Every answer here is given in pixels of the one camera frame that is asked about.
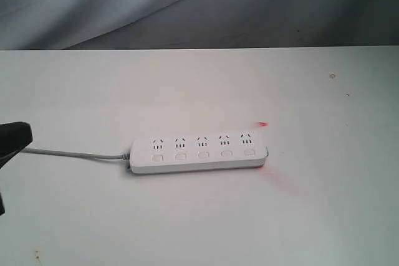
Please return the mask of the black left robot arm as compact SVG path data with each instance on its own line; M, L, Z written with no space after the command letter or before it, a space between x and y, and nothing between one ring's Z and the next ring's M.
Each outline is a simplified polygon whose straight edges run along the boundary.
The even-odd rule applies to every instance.
M33 141L30 124L26 122L0 125L1 168Z

